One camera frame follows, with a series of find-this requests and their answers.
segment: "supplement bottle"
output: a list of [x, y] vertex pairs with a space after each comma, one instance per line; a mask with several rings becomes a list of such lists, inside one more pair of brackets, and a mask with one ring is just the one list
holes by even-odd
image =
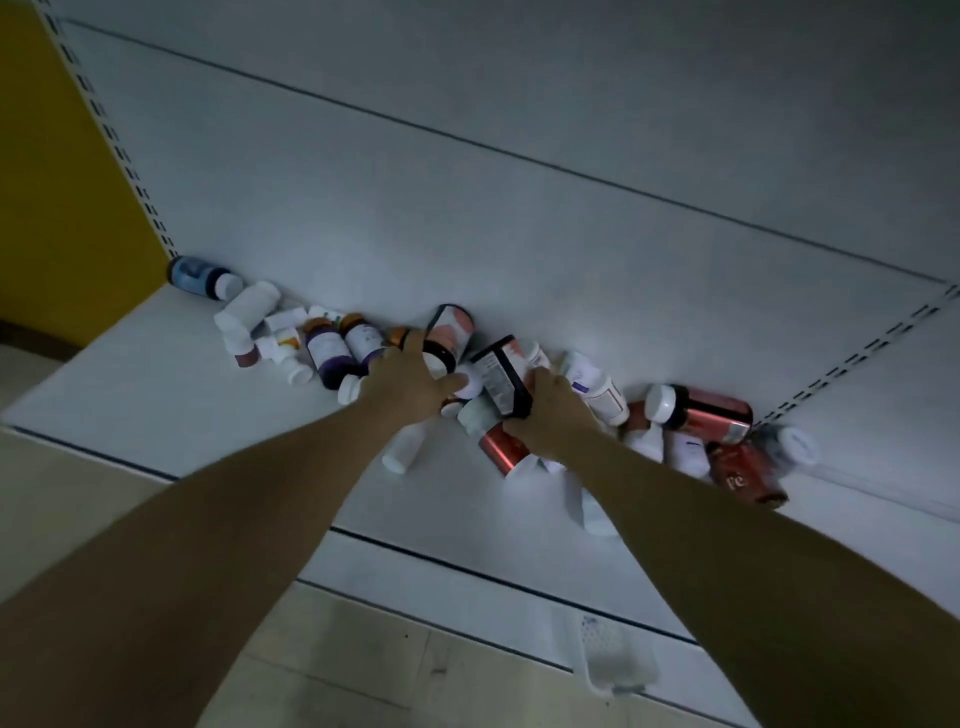
[[514, 336], [504, 336], [470, 360], [503, 417], [528, 417], [534, 398], [533, 369]]
[[770, 461], [752, 443], [714, 443], [708, 446], [708, 454], [713, 482], [740, 500], [774, 509], [788, 500]]
[[379, 329], [359, 313], [349, 313], [340, 320], [340, 335], [365, 372], [370, 368], [370, 362], [387, 350]]
[[537, 466], [539, 458], [504, 431], [496, 407], [483, 395], [464, 405], [457, 421], [506, 479], [520, 477]]
[[567, 352], [560, 373], [587, 403], [598, 420], [607, 425], [623, 425], [630, 417], [627, 400], [617, 389], [610, 375], [580, 352]]
[[272, 283], [261, 280], [244, 288], [223, 310], [214, 314], [213, 323], [228, 336], [250, 335], [280, 300], [280, 291]]
[[767, 425], [750, 440], [770, 460], [776, 477], [784, 477], [797, 468], [812, 468], [820, 462], [820, 447], [798, 427]]
[[698, 480], [710, 472], [710, 461], [704, 441], [685, 432], [670, 431], [664, 435], [666, 464]]
[[423, 341], [423, 358], [431, 372], [452, 374], [473, 335], [473, 318], [459, 305], [444, 303], [430, 319]]
[[248, 369], [260, 360], [260, 350], [250, 336], [224, 336], [224, 346], [240, 369]]
[[646, 418], [642, 401], [630, 402], [627, 410], [630, 416], [623, 425], [623, 444], [644, 457], [662, 463], [663, 430]]
[[413, 329], [410, 327], [393, 327], [387, 331], [387, 345], [403, 349], [403, 344], [407, 340], [407, 334]]
[[650, 387], [645, 411], [663, 429], [721, 445], [742, 442], [754, 423], [754, 410], [747, 402], [679, 384]]
[[190, 255], [178, 255], [170, 261], [167, 280], [181, 291], [214, 301], [231, 301], [243, 290], [243, 280], [239, 276]]
[[310, 319], [303, 325], [306, 350], [320, 374], [320, 381], [330, 390], [340, 389], [347, 375], [364, 374], [363, 368], [353, 358], [347, 342], [329, 319]]

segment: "white shelf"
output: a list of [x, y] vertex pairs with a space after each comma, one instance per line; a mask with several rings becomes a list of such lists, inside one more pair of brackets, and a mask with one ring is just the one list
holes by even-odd
[[589, 352], [762, 416], [942, 286], [124, 40], [77, 55], [182, 253], [308, 301]]
[[917, 6], [54, 5], [245, 73], [960, 278], [945, 242], [960, 227], [946, 92], [957, 44], [949, 22]]

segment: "floor tile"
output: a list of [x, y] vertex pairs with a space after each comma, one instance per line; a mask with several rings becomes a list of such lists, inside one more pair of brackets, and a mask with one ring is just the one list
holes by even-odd
[[597, 697], [569, 673], [434, 631], [417, 677], [411, 725], [627, 728], [628, 702]]
[[0, 432], [0, 600], [162, 487]]
[[0, 410], [60, 368], [60, 362], [0, 344]]
[[198, 728], [405, 728], [407, 712], [241, 655]]
[[408, 706], [429, 630], [294, 584], [248, 642], [253, 657]]
[[723, 723], [645, 697], [630, 699], [630, 728], [723, 728]]

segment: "white bottle cap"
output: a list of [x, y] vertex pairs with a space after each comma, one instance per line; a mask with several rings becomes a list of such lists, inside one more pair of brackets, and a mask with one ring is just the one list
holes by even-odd
[[429, 420], [426, 420], [402, 427], [400, 432], [394, 435], [394, 439], [387, 445], [387, 449], [384, 450], [381, 458], [383, 467], [397, 475], [406, 473], [426, 438], [429, 422]]
[[213, 295], [220, 301], [232, 301], [244, 289], [243, 279], [233, 273], [223, 273], [213, 284]]
[[662, 425], [670, 419], [676, 406], [677, 390], [669, 384], [654, 384], [647, 391], [643, 414], [650, 422]]
[[313, 368], [303, 364], [294, 356], [288, 356], [278, 362], [280, 370], [287, 377], [287, 384], [303, 384], [313, 378]]
[[465, 404], [463, 400], [450, 400], [440, 408], [440, 416], [452, 419], [460, 414]]
[[440, 360], [439, 357], [434, 356], [432, 353], [423, 353], [423, 361], [426, 362], [427, 371], [430, 372], [430, 375], [439, 379], [442, 376], [446, 376], [449, 372], [446, 370], [446, 365]]
[[303, 326], [306, 323], [306, 309], [290, 308], [286, 311], [278, 311], [270, 314], [263, 321], [270, 331], [279, 333], [287, 328]]
[[811, 468], [820, 462], [820, 446], [799, 427], [784, 427], [778, 431], [777, 441], [797, 465]]
[[500, 422], [500, 412], [489, 397], [477, 397], [464, 405], [457, 414], [457, 422], [467, 435], [478, 441]]
[[685, 432], [667, 432], [666, 464], [690, 477], [702, 478], [710, 472], [704, 441]]
[[453, 370], [454, 374], [462, 374], [467, 376], [467, 386], [463, 389], [458, 389], [453, 393], [453, 396], [459, 400], [474, 400], [480, 396], [480, 393], [483, 392], [483, 380], [480, 378], [480, 374], [477, 372], [476, 367], [470, 364], [468, 361], [462, 361], [457, 364], [457, 368]]
[[250, 336], [246, 334], [224, 334], [224, 346], [227, 352], [234, 356], [243, 356], [257, 348]]
[[543, 460], [543, 466], [548, 473], [562, 473], [566, 470], [566, 465], [558, 463], [556, 460]]
[[656, 463], [663, 462], [663, 429], [659, 425], [651, 424], [650, 429], [627, 432], [623, 444]]
[[272, 298], [274, 300], [274, 305], [276, 305], [276, 302], [280, 300], [280, 289], [270, 283], [268, 280], [258, 280], [253, 285]]
[[522, 478], [528, 473], [531, 473], [537, 468], [537, 463], [540, 462], [540, 459], [533, 453], [524, 457], [520, 462], [514, 465], [514, 468], [504, 476], [504, 480], [510, 482], [511, 480], [517, 480]]
[[360, 387], [363, 385], [365, 377], [357, 375], [346, 375], [340, 382], [340, 389], [337, 390], [337, 403], [346, 407], [355, 402], [360, 396]]

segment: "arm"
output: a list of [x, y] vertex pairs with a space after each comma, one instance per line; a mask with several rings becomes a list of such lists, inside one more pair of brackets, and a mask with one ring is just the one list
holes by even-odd
[[422, 332], [360, 399], [170, 486], [0, 606], [0, 725], [190, 726], [367, 464], [460, 376]]
[[960, 622], [894, 576], [624, 448], [546, 370], [507, 429], [577, 474], [765, 728], [960, 715]]

